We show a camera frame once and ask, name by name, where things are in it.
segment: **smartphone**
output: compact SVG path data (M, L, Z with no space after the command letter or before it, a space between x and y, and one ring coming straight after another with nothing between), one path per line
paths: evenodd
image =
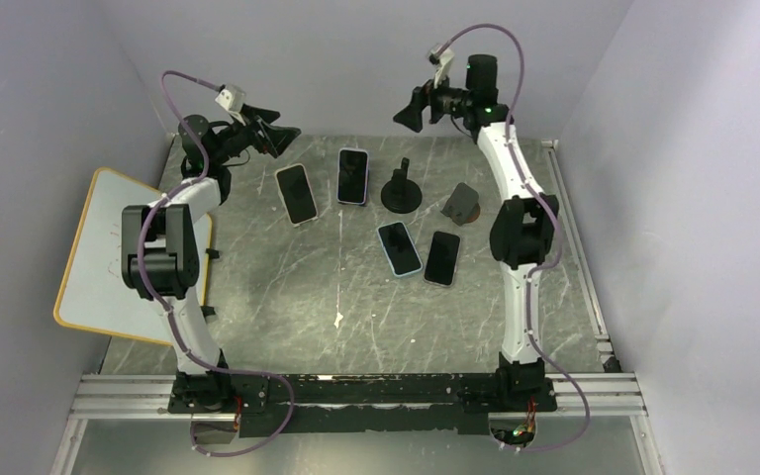
M293 226L316 218L319 212L304 165L298 163L275 171L275 181L278 182L278 194Z
M368 199L368 152L359 148L339 150L336 199L340 203L364 205Z
M414 274L424 266L421 264L421 258L415 250L409 231L403 223L381 226L377 229L377 235L380 237L380 243L383 244L386 258L389 259L389 265L392 266L392 273L396 277Z
M424 280L433 284L449 287L453 283L458 260L458 248L461 238L450 233L436 231L429 246L427 267Z

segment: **phone stand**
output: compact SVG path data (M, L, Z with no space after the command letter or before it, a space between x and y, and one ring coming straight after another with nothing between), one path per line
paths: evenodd
M423 199L421 188L407 178L408 170L409 159L404 158L401 160L401 167L392 172L392 179L383 185L383 190L380 192L380 201L383 206L399 215L412 213L421 205Z
M456 185L441 213L458 226L473 223L479 218L479 193L465 183Z

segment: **white board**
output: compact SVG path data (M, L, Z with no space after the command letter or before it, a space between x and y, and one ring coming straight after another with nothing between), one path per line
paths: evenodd
M121 212L129 205L157 200L158 190L110 168L92 179L53 317L64 326L95 333L171 344L154 303L139 297L121 278ZM211 217L194 224L199 249L197 295L205 302Z

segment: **white wall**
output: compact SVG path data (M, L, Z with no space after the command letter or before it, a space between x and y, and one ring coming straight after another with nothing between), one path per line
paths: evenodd
M544 139L563 130L632 2L101 1L156 103L154 78L173 67L237 84L250 104L281 111L284 124L308 134L408 134L392 116L433 72L427 51L473 23L500 23L520 37L526 53L519 131ZM469 54L493 53L500 59L501 98L510 100L519 67L508 39L477 32L454 50L453 84L463 86ZM176 96L185 114L220 115L208 106L207 91ZM163 103L160 110L175 132ZM457 134L445 122L422 134Z
M47 474L108 339L51 314L99 166L155 182L164 130L93 4L0 0L0 475Z
M760 0L636 0L559 156L667 472L760 473Z

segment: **marble surface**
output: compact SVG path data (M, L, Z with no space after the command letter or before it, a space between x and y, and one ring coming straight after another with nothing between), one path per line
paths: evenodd
M343 146L371 155L365 207L336 201L337 153ZM540 143L524 141L522 151L544 190L558 193ZM177 143L162 190L179 182L182 156ZM401 216L383 208L379 196L404 156L424 202ZM273 175L292 163L307 168L320 210L317 220L298 228L286 219ZM232 174L232 195L212 213L212 247L223 258L211 265L207 301L217 309L210 328L230 366L292 373L496 368L504 289L488 234L501 203L490 167L469 139L301 136L280 158L253 153ZM460 181L479 191L482 207L479 220L461 228L440 213ZM430 285L422 274L392 275L376 230L396 221L406 224L424 261L433 232L461 236L452 287ZM543 274L539 331L544 349L567 370L599 372L578 266L567 245L561 265ZM102 372L174 370L170 347L113 337Z

